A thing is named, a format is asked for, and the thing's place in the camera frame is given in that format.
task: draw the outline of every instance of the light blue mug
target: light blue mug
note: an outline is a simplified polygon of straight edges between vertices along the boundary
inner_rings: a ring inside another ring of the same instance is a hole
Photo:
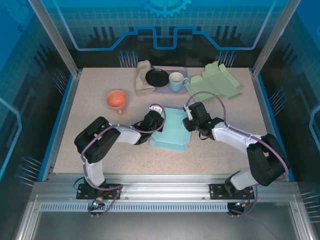
[[[180,72],[173,72],[169,75],[169,86],[172,92],[178,93],[189,82]]]

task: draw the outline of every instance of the speckled tabletop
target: speckled tabletop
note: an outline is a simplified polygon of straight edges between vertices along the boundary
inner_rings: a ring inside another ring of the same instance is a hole
[[[188,77],[201,74],[204,68],[188,68]],[[244,85],[242,95],[223,102],[229,124],[244,131],[267,133],[254,85],[248,68],[229,68],[230,73]],[[149,105],[182,108],[190,94],[135,92],[136,68],[84,68],[76,90],[70,115],[54,166],[55,173],[83,173],[80,154],[74,145],[75,137],[97,117],[103,116],[112,123],[132,125],[149,112]],[[123,115],[112,111],[107,94],[123,90],[128,105]],[[211,117],[223,117],[218,100],[205,101]],[[105,174],[232,174],[249,166],[248,158],[240,151],[223,143],[200,140],[197,132],[191,134],[189,150],[177,152],[152,147],[148,142],[136,146],[116,143],[103,160]]]

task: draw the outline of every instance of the black frying pan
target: black frying pan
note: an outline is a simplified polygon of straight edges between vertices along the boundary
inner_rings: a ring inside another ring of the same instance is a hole
[[[145,80],[151,86],[163,87],[169,83],[169,74],[165,70],[154,68],[146,73]]]

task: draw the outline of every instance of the beige towel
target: beige towel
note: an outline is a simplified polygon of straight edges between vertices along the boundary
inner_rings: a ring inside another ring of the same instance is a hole
[[[138,76],[135,80],[136,94],[144,94],[156,91],[154,86],[151,86],[146,81],[146,74],[151,69],[151,64],[148,60],[138,62],[137,66]]]

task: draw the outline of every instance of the orange mug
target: orange mug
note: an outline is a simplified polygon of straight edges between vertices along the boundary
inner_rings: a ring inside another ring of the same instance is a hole
[[[106,103],[112,110],[118,111],[122,115],[122,111],[127,106],[127,94],[121,90],[112,91],[106,97]]]

